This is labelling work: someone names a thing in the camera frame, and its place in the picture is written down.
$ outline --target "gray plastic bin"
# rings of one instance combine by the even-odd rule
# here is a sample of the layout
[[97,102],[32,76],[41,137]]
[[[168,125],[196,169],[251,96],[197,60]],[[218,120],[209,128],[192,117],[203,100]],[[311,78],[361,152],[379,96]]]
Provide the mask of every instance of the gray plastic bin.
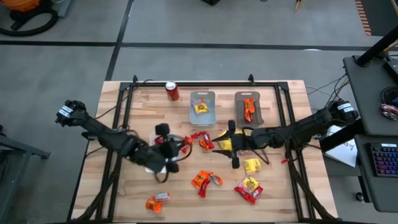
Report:
[[[208,112],[203,114],[196,114],[192,101],[205,99]],[[216,123],[216,93],[213,91],[193,91],[190,97],[189,107],[189,122],[191,122],[193,128],[212,128]]]

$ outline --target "desk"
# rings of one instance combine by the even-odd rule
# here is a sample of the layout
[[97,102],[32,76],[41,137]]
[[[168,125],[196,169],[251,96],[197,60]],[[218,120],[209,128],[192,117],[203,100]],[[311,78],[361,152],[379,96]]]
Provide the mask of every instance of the desk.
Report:
[[[105,82],[99,100],[97,115],[103,114],[116,104],[120,82]],[[310,104],[303,81],[289,81],[290,95],[297,120],[311,115]],[[263,126],[280,126],[279,113],[275,100],[275,90],[270,87],[180,87],[179,101],[167,99],[164,87],[138,88],[133,95],[129,125],[141,138],[149,140],[154,127],[159,123],[169,123],[170,131],[188,135],[197,131],[189,123],[190,92],[211,90],[216,93],[217,123],[207,130],[210,136],[219,135],[227,129],[227,121],[234,119],[234,94],[236,91],[258,91],[261,94],[261,113]],[[111,126],[114,112],[103,116],[100,121]],[[88,151],[99,147],[97,142],[88,146]],[[263,164],[260,173],[254,175],[264,188],[257,204],[250,205],[233,188],[244,177],[244,169],[232,170],[231,161],[225,156],[203,152],[195,142],[192,155],[179,162],[180,172],[171,174],[168,181],[158,184],[151,174],[123,160],[118,187],[118,197],[114,211],[114,222],[291,222],[297,220],[292,195],[289,170],[280,162],[284,159],[285,149],[267,148],[270,165]],[[83,166],[78,186],[72,218],[80,216],[98,193],[103,175],[106,150],[90,155]],[[256,157],[248,152],[244,159]],[[328,176],[321,151],[308,148],[303,152],[310,187],[322,205],[334,216],[335,203],[331,193]],[[210,184],[206,198],[198,196],[198,190],[190,181],[201,169],[213,171],[223,178],[223,185]],[[159,192],[169,192],[171,199],[164,203],[162,213],[156,214],[145,209],[146,200]],[[307,212],[303,194],[303,210]],[[105,201],[104,208],[109,206]]]
[[398,144],[398,139],[367,135],[356,135],[354,139],[358,149],[359,168],[366,184],[363,189],[365,199],[367,199],[366,196],[370,197],[370,202],[379,212],[398,212],[398,194],[396,194],[398,179],[374,175],[372,159],[369,155],[370,149],[366,146],[367,143]]
[[356,134],[398,136],[398,125],[380,112],[380,92],[386,87],[397,86],[383,67],[385,61],[374,58],[369,66],[360,67],[353,57],[346,57],[343,63],[361,119],[322,140],[322,150],[333,149],[353,139]]

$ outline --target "snack package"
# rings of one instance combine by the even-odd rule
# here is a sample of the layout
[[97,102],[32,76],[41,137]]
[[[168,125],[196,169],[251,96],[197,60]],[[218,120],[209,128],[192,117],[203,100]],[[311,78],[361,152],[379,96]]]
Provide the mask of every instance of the snack package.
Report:
[[148,201],[146,203],[146,209],[153,210],[156,213],[159,213],[162,210],[162,206],[163,206],[163,203],[156,202],[153,196],[150,199],[148,199]]
[[[226,133],[226,131],[223,131],[221,134],[218,135],[218,137],[221,137],[225,133]],[[242,130],[235,131],[235,134],[239,134],[239,133],[243,133]],[[224,140],[224,141],[219,141],[219,144],[220,144],[221,148],[224,149],[224,150],[229,150],[229,151],[232,150],[231,139],[227,139],[227,140]]]
[[205,179],[203,181],[203,183],[201,183],[200,190],[199,190],[199,193],[198,193],[199,196],[201,196],[203,198],[206,197],[206,189],[207,189],[207,186],[209,185],[209,183],[210,183],[209,178]]
[[257,182],[250,175],[246,175],[245,178],[238,184],[238,187],[243,188],[243,190],[249,194],[251,194],[258,186],[259,182]]
[[206,151],[210,149],[214,149],[214,144],[210,139],[210,135],[208,133],[203,135],[203,139],[199,141],[199,145],[204,148]]
[[253,174],[261,170],[261,162],[259,159],[246,159],[244,161],[244,170],[247,174]]
[[197,189],[199,189],[203,181],[205,181],[208,177],[209,174],[206,171],[201,170],[199,174],[191,181],[191,184],[194,185]]
[[250,204],[254,205],[256,203],[257,198],[262,193],[262,187],[258,186],[252,194],[249,194],[244,191],[243,187],[235,187],[235,191],[242,195],[242,197],[248,201]]
[[155,196],[154,196],[155,202],[161,202],[161,201],[168,200],[168,199],[170,199],[170,194],[167,192],[155,194]]
[[254,100],[252,98],[244,99],[244,118],[246,119],[246,121],[252,121],[254,112]]
[[193,101],[192,106],[194,107],[197,115],[201,113],[207,113],[209,111],[206,101],[204,99]]

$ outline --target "keyboard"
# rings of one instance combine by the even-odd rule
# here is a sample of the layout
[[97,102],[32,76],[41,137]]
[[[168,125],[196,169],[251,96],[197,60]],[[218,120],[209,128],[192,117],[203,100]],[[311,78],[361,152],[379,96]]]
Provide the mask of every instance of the keyboard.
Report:
[[369,143],[373,169],[378,177],[398,177],[398,147],[396,144]]

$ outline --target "black metal frame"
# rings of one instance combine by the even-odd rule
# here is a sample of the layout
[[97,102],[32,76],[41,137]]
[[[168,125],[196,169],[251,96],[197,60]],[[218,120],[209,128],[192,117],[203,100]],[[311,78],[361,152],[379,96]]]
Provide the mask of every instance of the black metal frame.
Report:
[[[283,91],[284,95],[285,95],[285,99],[286,99],[286,103],[287,103],[287,111],[289,113],[290,122],[295,122],[293,105],[292,105],[292,100],[290,98],[290,91],[289,91],[289,86],[288,86],[287,82],[255,82],[253,75],[250,75],[248,78],[248,81],[241,81],[241,82],[239,82],[239,81],[238,82],[177,82],[177,85],[178,86],[273,87],[275,90],[281,125],[282,126],[287,125],[284,107],[282,104],[281,91]],[[134,91],[133,89],[138,88],[138,87],[163,87],[163,86],[165,86],[165,82],[137,82],[136,76],[134,76],[133,82],[131,82],[131,83],[129,83],[129,82],[121,83],[120,87],[119,87],[119,95],[118,95],[118,100],[117,100],[117,104],[116,104],[112,128],[118,127],[118,121],[119,121],[119,116],[120,116],[123,94],[126,90],[128,90],[128,95],[127,95],[127,103],[126,103],[126,109],[124,112],[124,119],[123,119],[123,127],[124,128],[127,127],[127,125],[128,125],[130,106],[131,106],[132,96],[133,96],[133,91]],[[85,220],[82,220],[82,223],[106,223],[106,222],[111,223],[111,222],[113,222],[113,214],[114,214],[114,207],[116,204],[116,196],[117,196],[117,189],[118,189],[118,182],[119,182],[119,174],[120,174],[120,170],[121,170],[122,157],[121,156],[117,157],[116,164],[114,165],[113,171],[111,174],[109,174],[109,172],[111,170],[112,156],[113,156],[113,153],[111,151],[108,151],[108,153],[106,155],[103,180],[101,183],[101,191],[95,198],[94,202],[89,207],[91,209],[96,209],[95,219],[88,220],[88,219],[90,219],[91,216],[85,217]],[[308,177],[307,177],[307,172],[305,170],[305,164],[304,164],[304,159],[303,159],[302,153],[298,152],[297,157],[298,157],[298,165],[300,167],[300,175],[303,177],[304,182],[308,185]],[[302,204],[301,204],[301,200],[300,200],[299,188],[298,188],[296,180],[292,177],[292,169],[295,169],[295,168],[292,166],[289,166],[289,174],[290,174],[290,179],[291,179],[291,183],[292,183],[292,190],[293,190],[294,203],[295,203],[296,212],[297,212],[297,219],[299,222],[302,220],[305,220],[305,221],[316,220],[314,208],[313,208],[312,204],[310,203],[309,199],[306,197],[306,195],[305,195],[305,197],[306,197],[309,218],[305,218],[303,216],[303,208],[302,208]],[[74,194],[72,204],[70,207],[70,211],[69,211],[68,221],[70,221],[71,216],[72,216],[72,211],[73,211],[73,207],[74,207],[75,200],[76,200],[76,194],[77,194],[77,190],[78,190],[78,187],[80,184],[80,177],[79,177],[79,181],[76,185],[75,194]],[[111,185],[112,185],[112,191],[111,191],[111,199],[109,202],[109,210],[108,210],[107,217],[103,218],[103,199]]]
[[5,195],[3,195],[5,197],[1,199],[2,205],[0,205],[0,223],[4,223],[6,222],[9,210],[11,209],[12,200],[14,199],[17,188],[22,181],[30,158],[32,156],[39,156],[41,159],[48,159],[51,152],[46,152],[41,149],[37,149],[36,147],[32,147],[24,143],[9,139],[3,134],[0,134],[0,146],[4,146],[7,148],[0,149],[0,151],[7,152],[7,157],[13,155],[20,158],[19,160],[12,161],[13,163],[17,162],[12,165],[12,168],[15,170],[14,172],[12,172],[13,175],[9,178],[4,179],[0,183],[2,184],[0,190],[4,191],[2,193],[5,193]]

